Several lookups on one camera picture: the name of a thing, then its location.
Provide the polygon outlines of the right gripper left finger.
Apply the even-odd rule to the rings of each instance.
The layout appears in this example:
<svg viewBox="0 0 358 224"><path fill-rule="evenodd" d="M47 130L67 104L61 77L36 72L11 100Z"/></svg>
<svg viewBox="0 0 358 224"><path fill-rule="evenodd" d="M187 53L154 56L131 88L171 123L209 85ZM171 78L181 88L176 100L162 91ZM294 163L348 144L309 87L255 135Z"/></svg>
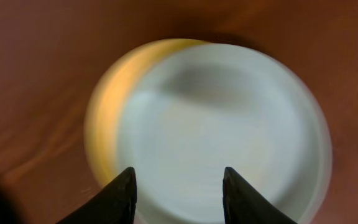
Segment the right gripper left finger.
<svg viewBox="0 0 358 224"><path fill-rule="evenodd" d="M128 167L58 224L133 224L136 203L135 169Z"/></svg>

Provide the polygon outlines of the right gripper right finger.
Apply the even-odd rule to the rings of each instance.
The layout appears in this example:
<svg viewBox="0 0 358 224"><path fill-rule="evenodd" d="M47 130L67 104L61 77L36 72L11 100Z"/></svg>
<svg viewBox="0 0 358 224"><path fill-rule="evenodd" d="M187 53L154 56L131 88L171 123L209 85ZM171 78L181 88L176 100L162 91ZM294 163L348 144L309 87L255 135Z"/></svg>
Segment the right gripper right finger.
<svg viewBox="0 0 358 224"><path fill-rule="evenodd" d="M225 224L296 224L232 167L224 170L223 208Z"/></svg>

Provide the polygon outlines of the yellow plate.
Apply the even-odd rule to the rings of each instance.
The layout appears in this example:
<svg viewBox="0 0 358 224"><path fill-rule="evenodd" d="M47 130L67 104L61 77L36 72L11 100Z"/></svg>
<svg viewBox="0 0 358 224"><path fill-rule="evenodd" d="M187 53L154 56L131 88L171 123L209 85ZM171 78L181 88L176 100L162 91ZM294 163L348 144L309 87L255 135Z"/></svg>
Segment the yellow plate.
<svg viewBox="0 0 358 224"><path fill-rule="evenodd" d="M117 129L121 113L135 84L146 71L175 52L207 44L196 39L163 39L146 43L114 62L100 78L85 116L84 142L88 164L99 186L118 174Z"/></svg>

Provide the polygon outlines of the mint plate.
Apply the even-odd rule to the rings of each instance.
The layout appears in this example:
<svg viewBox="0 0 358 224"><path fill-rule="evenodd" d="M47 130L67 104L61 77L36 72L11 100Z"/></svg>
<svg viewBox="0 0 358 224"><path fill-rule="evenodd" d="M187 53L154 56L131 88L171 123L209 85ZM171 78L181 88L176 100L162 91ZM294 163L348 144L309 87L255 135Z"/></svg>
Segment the mint plate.
<svg viewBox="0 0 358 224"><path fill-rule="evenodd" d="M222 223L226 167L298 223L326 195L332 150L321 108L258 51L203 44L154 62L119 121L119 166L135 169L147 223Z"/></svg>

